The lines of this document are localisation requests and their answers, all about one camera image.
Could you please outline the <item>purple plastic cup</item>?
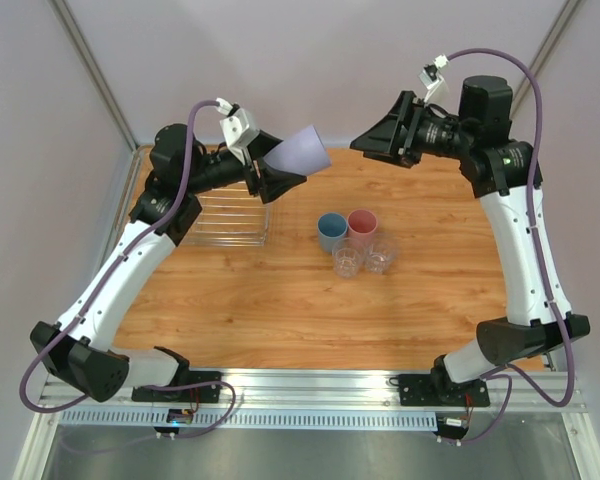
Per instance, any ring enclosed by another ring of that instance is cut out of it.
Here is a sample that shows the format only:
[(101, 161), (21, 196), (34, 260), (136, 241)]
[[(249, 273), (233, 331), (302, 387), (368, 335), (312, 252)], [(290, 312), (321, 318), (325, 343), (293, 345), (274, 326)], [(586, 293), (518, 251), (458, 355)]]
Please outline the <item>purple plastic cup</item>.
[(309, 177), (331, 166), (329, 154), (313, 125), (287, 138), (264, 156), (280, 172)]

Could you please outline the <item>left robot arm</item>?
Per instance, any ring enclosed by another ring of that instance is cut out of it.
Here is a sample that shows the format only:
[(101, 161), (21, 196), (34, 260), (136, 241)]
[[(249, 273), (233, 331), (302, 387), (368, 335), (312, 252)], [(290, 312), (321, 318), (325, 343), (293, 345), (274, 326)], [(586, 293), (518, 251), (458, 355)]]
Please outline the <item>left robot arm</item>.
[(151, 171), (122, 236), (86, 290), (55, 322), (30, 333), (36, 363), (97, 402), (120, 389), (153, 390), (177, 401), (189, 389), (189, 362), (164, 347), (117, 350), (114, 337), (127, 311), (157, 269), (179, 246), (202, 212), (199, 194), (243, 182), (271, 203), (305, 177), (275, 162), (291, 140), (257, 131), (209, 150), (186, 124), (163, 127), (149, 158)]

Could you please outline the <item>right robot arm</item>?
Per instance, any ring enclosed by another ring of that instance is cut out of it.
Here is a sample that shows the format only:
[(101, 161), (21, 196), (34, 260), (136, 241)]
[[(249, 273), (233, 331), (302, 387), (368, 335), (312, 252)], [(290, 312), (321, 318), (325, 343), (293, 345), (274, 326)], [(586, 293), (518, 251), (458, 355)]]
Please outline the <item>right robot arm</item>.
[(469, 344), (438, 357), (430, 390), (455, 404), (482, 375), (587, 336), (560, 288), (542, 211), (542, 174), (533, 147), (510, 138), (513, 92), (501, 77), (464, 80), (452, 115), (403, 91), (389, 112), (351, 141), (364, 157), (411, 168), (425, 154), (458, 161), (491, 226), (506, 289), (504, 317), (483, 321)]

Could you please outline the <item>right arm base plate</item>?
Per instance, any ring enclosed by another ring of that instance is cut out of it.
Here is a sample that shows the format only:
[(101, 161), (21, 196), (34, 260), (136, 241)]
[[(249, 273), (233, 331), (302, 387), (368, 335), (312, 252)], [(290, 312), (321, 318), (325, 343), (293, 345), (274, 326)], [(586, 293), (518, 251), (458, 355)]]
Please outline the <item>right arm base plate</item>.
[(391, 377), (404, 407), (488, 407), (491, 402), (486, 382), (473, 380), (456, 384), (433, 374), (399, 374)]

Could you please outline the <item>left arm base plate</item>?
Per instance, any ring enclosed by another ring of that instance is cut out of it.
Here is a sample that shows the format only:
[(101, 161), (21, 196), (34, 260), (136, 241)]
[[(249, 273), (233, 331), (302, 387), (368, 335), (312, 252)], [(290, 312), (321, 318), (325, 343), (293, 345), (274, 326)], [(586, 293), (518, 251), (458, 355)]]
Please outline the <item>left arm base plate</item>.
[(131, 399), (134, 402), (216, 404), (219, 401), (221, 390), (221, 386), (218, 384), (220, 380), (222, 380), (220, 371), (182, 370), (168, 384), (169, 387), (205, 382), (214, 382), (214, 385), (178, 391), (162, 391), (145, 387), (134, 388)]

